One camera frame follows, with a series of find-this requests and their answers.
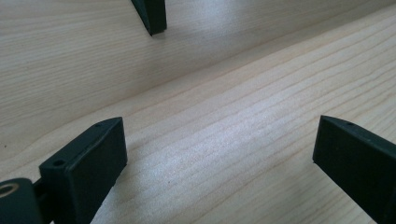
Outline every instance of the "small hole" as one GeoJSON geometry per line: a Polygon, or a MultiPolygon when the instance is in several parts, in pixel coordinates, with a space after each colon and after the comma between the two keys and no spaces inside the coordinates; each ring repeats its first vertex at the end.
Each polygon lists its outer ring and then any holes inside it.
{"type": "Polygon", "coordinates": [[[0,198],[4,198],[8,196],[9,194],[13,193],[15,190],[17,190],[19,187],[18,184],[11,183],[11,184],[5,184],[0,187],[0,198]]]}
{"type": "Polygon", "coordinates": [[[63,160],[58,160],[53,163],[54,166],[62,166],[65,163],[63,160]]]}

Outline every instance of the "black plastic part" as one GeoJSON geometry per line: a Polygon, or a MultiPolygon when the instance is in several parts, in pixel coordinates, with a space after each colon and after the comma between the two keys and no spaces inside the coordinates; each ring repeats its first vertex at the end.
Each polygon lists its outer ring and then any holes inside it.
{"type": "Polygon", "coordinates": [[[57,224],[90,223],[126,166],[122,118],[96,123],[40,166],[57,224]]]}
{"type": "Polygon", "coordinates": [[[44,223],[29,179],[16,178],[0,183],[0,223],[44,223]]]}
{"type": "Polygon", "coordinates": [[[132,0],[132,3],[150,35],[156,35],[166,30],[164,0],[132,0]]]}
{"type": "Polygon", "coordinates": [[[314,162],[373,220],[396,223],[396,146],[351,122],[322,116],[314,162]]]}
{"type": "Polygon", "coordinates": [[[54,219],[57,206],[55,206],[53,198],[47,193],[42,179],[34,183],[34,189],[43,223],[50,223],[54,219]]]}

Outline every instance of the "light wood surface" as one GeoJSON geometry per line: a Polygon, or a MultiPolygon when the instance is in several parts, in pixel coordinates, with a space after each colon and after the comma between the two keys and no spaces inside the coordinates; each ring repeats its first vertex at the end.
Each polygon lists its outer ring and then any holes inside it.
{"type": "Polygon", "coordinates": [[[122,116],[92,223],[373,222],[312,152],[322,114],[396,142],[393,3],[168,0],[151,37],[128,0],[0,0],[0,181],[122,116]]]}

